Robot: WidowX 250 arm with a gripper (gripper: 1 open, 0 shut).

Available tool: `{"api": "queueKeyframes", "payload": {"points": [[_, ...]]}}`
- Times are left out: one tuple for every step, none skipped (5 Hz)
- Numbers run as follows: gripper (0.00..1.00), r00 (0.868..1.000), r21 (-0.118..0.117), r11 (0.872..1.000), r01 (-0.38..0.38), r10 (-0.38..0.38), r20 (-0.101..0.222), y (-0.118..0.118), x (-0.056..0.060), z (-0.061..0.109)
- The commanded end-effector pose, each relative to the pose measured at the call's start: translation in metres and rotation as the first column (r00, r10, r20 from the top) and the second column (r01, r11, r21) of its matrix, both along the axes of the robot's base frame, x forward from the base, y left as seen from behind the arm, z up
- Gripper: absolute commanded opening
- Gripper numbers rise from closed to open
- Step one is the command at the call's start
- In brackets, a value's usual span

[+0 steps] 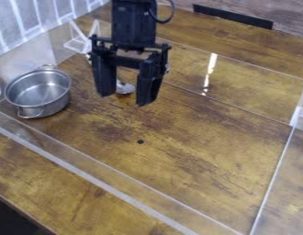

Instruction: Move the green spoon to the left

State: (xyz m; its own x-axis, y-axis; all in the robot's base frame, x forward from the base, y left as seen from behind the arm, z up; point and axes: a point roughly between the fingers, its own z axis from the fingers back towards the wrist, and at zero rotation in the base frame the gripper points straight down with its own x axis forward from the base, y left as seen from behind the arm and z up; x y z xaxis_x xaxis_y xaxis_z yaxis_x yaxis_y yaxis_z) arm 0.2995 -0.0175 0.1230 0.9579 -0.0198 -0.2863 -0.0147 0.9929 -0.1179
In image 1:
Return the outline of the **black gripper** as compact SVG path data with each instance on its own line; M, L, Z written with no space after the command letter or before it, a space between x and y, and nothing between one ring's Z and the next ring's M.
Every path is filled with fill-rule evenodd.
M112 36L94 34L92 72L99 94L106 97L116 91L116 66L139 69L136 104L147 106L159 96L166 74L168 51L167 43L158 44L158 24L167 24L174 16L158 17L158 0L112 0ZM118 55L118 51L150 52L147 60Z

